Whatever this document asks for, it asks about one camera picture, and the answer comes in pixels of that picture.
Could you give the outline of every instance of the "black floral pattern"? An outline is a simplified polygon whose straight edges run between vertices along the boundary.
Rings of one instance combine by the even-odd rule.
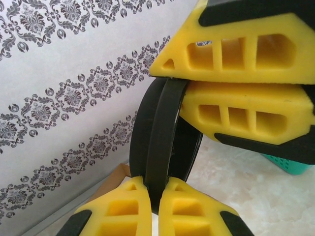
[[[74,174],[85,171],[86,166],[95,165],[111,151],[129,143],[136,115],[137,112],[127,116],[125,121],[118,121],[111,129],[104,129],[101,135],[95,134],[87,144],[80,143],[77,150],[68,150],[61,160],[53,159],[50,166],[34,170],[33,176],[23,176],[21,183],[0,189],[0,224],[4,217],[13,217],[17,209],[26,209],[45,197],[46,191],[54,191],[70,181]]]
[[[109,61],[102,67],[97,66],[87,76],[78,75],[77,81],[68,79],[61,82],[57,91],[47,88],[45,96],[33,94],[24,99],[21,109],[17,104],[9,105],[10,113],[0,113],[0,147],[14,148],[24,142],[27,133],[32,138],[37,137],[42,129],[55,127],[58,120],[66,121],[71,114],[78,115],[87,106],[95,106],[98,100],[105,101],[143,81],[144,76],[149,74],[151,63],[169,40],[170,36],[165,37],[161,42],[156,41],[154,46],[147,45],[139,52],[133,51],[131,56],[117,58],[115,63]],[[111,136],[111,139],[122,145],[123,140],[128,139],[128,129],[122,128],[118,132],[120,134]]]
[[[97,28],[101,21],[108,24],[129,12],[136,14],[166,1],[174,0],[12,0],[5,2],[6,6],[0,0],[0,12],[6,11],[0,15],[0,61],[12,56],[13,47],[26,53],[31,43],[38,47],[50,44],[53,34],[65,39],[69,33],[85,32],[89,22]],[[147,64],[149,57],[144,55]],[[125,79],[130,71],[123,72]]]

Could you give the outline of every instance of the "rectangular hole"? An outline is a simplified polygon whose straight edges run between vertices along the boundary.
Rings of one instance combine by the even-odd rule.
[[[223,70],[244,70],[245,38],[223,39],[222,67]]]
[[[137,222],[104,223],[97,236],[136,236]]]
[[[204,216],[200,202],[191,199],[175,199],[173,215]]]
[[[116,200],[109,204],[107,216],[137,215],[139,204],[137,200]]]
[[[257,132],[268,136],[277,136],[284,133],[287,129],[285,116],[266,112],[257,112]]]
[[[217,105],[200,105],[199,114],[205,123],[221,124],[220,107]]]
[[[249,130],[247,110],[241,108],[228,108],[230,127],[238,130]]]
[[[281,69],[294,65],[295,44],[282,34],[262,35],[258,37],[257,69]]]
[[[213,70],[213,50],[210,41],[189,44],[187,53],[191,69]]]
[[[174,221],[175,236],[211,236],[210,225],[207,222]]]

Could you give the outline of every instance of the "black rubber edge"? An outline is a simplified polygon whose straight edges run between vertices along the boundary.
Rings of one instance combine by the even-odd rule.
[[[281,145],[273,145],[220,133],[216,133],[215,138],[226,145],[303,164],[315,165],[315,125],[311,126],[308,134]]]
[[[153,120],[166,81],[167,78],[156,78],[140,103],[130,141],[129,165],[132,177],[145,176]]]
[[[232,236],[254,236],[242,218],[238,215],[234,215],[228,211],[221,211],[220,215]]]
[[[83,210],[72,215],[56,236],[79,236],[91,215],[90,210]]]
[[[315,85],[302,85],[302,88],[313,103],[313,114],[315,115]]]
[[[173,144],[176,144],[177,147],[180,145],[181,139],[174,142],[177,132],[184,132],[183,127],[189,128],[189,126],[182,121],[180,124],[184,124],[183,127],[178,126],[179,111],[188,83],[188,80],[168,79],[157,106],[150,138],[149,155],[145,175],[145,184],[148,188],[152,212],[155,214],[158,214],[159,203],[168,182],[168,173],[170,172],[169,167],[171,162],[172,168],[179,169],[177,173],[188,172],[189,174],[192,167],[192,164],[190,163],[194,162],[196,153],[199,149],[199,139],[202,137],[199,134],[186,136],[186,138],[190,139],[190,141],[187,141],[186,144],[192,144],[190,147],[185,147],[183,145],[180,146],[180,149],[186,149],[186,153],[182,150],[176,154],[176,151],[173,148]],[[175,156],[174,162],[171,161],[173,158],[171,158],[172,154]]]
[[[315,30],[315,0],[208,0],[199,17],[203,27],[295,13]]]

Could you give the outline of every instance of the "teal basket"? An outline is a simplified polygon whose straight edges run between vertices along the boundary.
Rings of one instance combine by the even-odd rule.
[[[266,155],[262,153],[261,155],[263,155],[272,163],[279,166],[281,169],[283,169],[284,171],[288,172],[291,175],[301,175],[310,167],[312,167],[312,165],[307,165],[307,164],[299,163],[296,161],[290,161],[290,160],[282,159],[275,156],[270,156],[270,155]]]

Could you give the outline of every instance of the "marble floor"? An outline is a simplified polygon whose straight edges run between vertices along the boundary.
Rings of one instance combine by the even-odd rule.
[[[236,209],[255,236],[313,236],[314,181],[315,167],[292,176],[258,153],[204,138],[187,183]],[[37,236],[55,236],[72,213]]]

